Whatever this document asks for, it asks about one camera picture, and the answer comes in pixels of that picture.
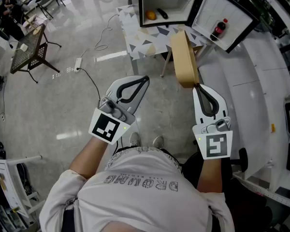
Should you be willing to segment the person's left shoe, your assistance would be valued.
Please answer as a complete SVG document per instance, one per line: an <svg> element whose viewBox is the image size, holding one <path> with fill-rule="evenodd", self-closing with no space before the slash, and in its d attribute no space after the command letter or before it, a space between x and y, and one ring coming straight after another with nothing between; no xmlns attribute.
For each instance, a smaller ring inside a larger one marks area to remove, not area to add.
<svg viewBox="0 0 290 232"><path fill-rule="evenodd" d="M133 132L130 135L130 146L135 146L135 147L140 146L140 136L137 132Z"/></svg>

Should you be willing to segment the black office chair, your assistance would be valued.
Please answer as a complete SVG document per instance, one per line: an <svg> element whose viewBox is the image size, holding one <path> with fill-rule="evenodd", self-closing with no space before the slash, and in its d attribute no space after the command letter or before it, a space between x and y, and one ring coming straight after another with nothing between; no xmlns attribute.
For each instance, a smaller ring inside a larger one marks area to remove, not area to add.
<svg viewBox="0 0 290 232"><path fill-rule="evenodd" d="M238 179L233 178L232 165L239 165L242 170L247 169L245 148L239 150L239 159L221 159L222 190L233 218L235 232L265 232L273 218L272 210L266 205L265 197L248 190Z"/></svg>

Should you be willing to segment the person's right forearm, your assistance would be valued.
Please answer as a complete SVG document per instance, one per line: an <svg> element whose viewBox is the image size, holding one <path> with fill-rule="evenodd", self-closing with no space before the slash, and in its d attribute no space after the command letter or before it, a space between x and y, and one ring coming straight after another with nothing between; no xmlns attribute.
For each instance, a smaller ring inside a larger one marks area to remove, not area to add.
<svg viewBox="0 0 290 232"><path fill-rule="evenodd" d="M202 193L222 193L221 159L203 161L197 190Z"/></svg>

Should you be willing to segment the cola bottle red cap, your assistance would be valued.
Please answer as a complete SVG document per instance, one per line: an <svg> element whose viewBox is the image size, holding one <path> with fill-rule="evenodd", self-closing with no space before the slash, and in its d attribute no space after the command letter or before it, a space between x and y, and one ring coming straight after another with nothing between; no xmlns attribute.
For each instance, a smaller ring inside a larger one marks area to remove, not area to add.
<svg viewBox="0 0 290 232"><path fill-rule="evenodd" d="M216 27L214 28L214 31L210 35L210 39L212 41L217 41L221 34L224 33L226 27L227 27L228 20L224 18L222 21L219 21Z"/></svg>

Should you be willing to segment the white shelf rack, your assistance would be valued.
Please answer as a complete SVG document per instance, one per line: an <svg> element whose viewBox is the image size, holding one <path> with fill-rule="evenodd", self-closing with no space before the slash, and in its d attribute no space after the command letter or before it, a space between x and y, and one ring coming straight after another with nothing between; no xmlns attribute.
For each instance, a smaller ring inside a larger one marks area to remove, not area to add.
<svg viewBox="0 0 290 232"><path fill-rule="evenodd" d="M25 217L43 207L45 200L33 204L30 200L38 197L38 192L26 194L22 185L17 164L41 160L42 156L37 155L29 158L20 159L0 159L0 185L13 212L17 212Z"/></svg>

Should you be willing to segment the triangle-patterned table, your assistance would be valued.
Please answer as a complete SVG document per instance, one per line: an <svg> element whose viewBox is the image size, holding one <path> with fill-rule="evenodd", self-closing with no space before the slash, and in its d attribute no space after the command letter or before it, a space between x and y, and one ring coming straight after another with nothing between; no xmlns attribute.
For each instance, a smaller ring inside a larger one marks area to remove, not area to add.
<svg viewBox="0 0 290 232"><path fill-rule="evenodd" d="M186 32L195 51L198 63L200 63L216 46L197 31L183 24L175 24L168 27L152 26L142 28L139 25L132 5L117 7L116 13L121 23L134 75L139 74L137 60L148 56L167 53L167 58L161 73L161 75L164 75L172 53L170 38L178 32Z"/></svg>

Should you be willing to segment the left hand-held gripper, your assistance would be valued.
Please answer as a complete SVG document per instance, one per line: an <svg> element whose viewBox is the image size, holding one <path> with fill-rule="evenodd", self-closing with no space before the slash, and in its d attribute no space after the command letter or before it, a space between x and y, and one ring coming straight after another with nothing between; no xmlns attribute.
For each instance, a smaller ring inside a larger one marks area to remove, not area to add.
<svg viewBox="0 0 290 232"><path fill-rule="evenodd" d="M122 98L124 89L138 84L133 94ZM99 107L95 108L88 129L88 133L111 145L115 144L121 136L135 122L132 115L137 110L147 88L149 77L147 75L132 75L115 80L100 100Z"/></svg>

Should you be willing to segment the person's shoe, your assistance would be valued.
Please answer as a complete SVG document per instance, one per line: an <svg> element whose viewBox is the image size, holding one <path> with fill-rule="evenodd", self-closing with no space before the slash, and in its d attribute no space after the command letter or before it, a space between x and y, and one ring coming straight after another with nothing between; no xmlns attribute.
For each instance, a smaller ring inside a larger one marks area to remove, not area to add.
<svg viewBox="0 0 290 232"><path fill-rule="evenodd" d="M164 138L162 136L158 136L153 141L153 147L157 149L162 149L164 146Z"/></svg>
<svg viewBox="0 0 290 232"><path fill-rule="evenodd" d="M135 147L140 146L140 136L137 132L133 132L130 135L130 146L135 146Z"/></svg>

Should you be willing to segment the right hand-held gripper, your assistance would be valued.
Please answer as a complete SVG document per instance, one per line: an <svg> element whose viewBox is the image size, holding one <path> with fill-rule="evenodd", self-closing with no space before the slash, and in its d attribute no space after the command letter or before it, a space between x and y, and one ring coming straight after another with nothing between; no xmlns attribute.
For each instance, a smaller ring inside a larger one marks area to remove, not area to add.
<svg viewBox="0 0 290 232"><path fill-rule="evenodd" d="M193 103L196 124L192 131L202 158L214 160L231 155L232 135L231 118L225 99L211 87L197 84L193 88ZM218 119L208 125L200 125Z"/></svg>

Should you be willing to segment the white power strip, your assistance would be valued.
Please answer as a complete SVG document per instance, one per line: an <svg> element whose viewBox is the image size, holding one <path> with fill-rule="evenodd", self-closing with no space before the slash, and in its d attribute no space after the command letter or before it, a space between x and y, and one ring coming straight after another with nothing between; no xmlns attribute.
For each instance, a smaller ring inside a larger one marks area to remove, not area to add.
<svg viewBox="0 0 290 232"><path fill-rule="evenodd" d="M79 72L79 70L81 68L81 64L82 64L82 58L77 58L76 62L75 62L74 69L73 69L75 73Z"/></svg>

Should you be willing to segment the round beige board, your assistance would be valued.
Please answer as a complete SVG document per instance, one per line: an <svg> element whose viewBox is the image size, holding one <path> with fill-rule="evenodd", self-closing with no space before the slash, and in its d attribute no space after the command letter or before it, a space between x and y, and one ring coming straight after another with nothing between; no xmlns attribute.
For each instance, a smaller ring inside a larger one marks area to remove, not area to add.
<svg viewBox="0 0 290 232"><path fill-rule="evenodd" d="M43 33L44 30L45 30L45 27L46 27L45 24L41 24L41 25L39 25L38 27L36 27L36 28L33 30L32 34L33 34L33 35L37 35L37 34L39 34L39 33Z"/></svg>

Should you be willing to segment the person's white shirt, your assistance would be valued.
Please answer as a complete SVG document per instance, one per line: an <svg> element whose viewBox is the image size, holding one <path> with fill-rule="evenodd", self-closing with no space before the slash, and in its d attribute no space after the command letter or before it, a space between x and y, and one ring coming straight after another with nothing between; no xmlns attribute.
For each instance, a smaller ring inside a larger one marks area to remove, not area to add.
<svg viewBox="0 0 290 232"><path fill-rule="evenodd" d="M116 153L105 170L89 179L63 172L40 212L43 232L59 232L73 202L76 230L100 232L120 222L145 232L235 232L223 193L201 193L183 177L171 156L153 147Z"/></svg>

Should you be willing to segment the small fridge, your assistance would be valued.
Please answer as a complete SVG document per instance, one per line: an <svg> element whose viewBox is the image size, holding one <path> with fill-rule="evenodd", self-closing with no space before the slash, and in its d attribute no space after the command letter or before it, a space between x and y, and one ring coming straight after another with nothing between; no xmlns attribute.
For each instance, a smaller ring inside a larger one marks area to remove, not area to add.
<svg viewBox="0 0 290 232"><path fill-rule="evenodd" d="M258 24L258 19L235 0L131 0L141 27L184 24L207 39L219 21L228 20L227 27L217 41L212 41L227 53L231 52ZM164 19L157 8L164 10ZM145 17L154 11L157 19Z"/></svg>

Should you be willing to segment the person's left forearm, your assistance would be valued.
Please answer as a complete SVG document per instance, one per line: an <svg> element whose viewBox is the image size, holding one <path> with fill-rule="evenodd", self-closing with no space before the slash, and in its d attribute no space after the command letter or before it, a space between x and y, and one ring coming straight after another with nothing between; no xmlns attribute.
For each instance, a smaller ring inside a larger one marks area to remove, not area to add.
<svg viewBox="0 0 290 232"><path fill-rule="evenodd" d="M91 178L96 174L107 147L107 142L92 137L83 150L72 161L69 169L85 179Z"/></svg>

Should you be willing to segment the dark metal lattice table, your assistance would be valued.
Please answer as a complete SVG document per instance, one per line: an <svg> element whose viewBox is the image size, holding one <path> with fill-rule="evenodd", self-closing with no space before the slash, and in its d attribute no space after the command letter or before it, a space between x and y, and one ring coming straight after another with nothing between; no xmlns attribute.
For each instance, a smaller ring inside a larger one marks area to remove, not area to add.
<svg viewBox="0 0 290 232"><path fill-rule="evenodd" d="M50 64L45 59L45 57L49 44L57 45L60 48L62 46L58 43L49 41L48 38L46 37L45 30L43 33L39 33L37 35L33 35L32 32L33 31L29 32L18 42L16 50L14 51L10 73L11 74L15 74L16 72L28 73L32 78L32 80L35 83L38 83L38 81L36 81L33 78L30 71L44 64L48 68L56 71L57 73L60 73L60 71L56 69L52 64ZM22 44L26 44L28 46L26 52L23 52L22 50L19 49Z"/></svg>

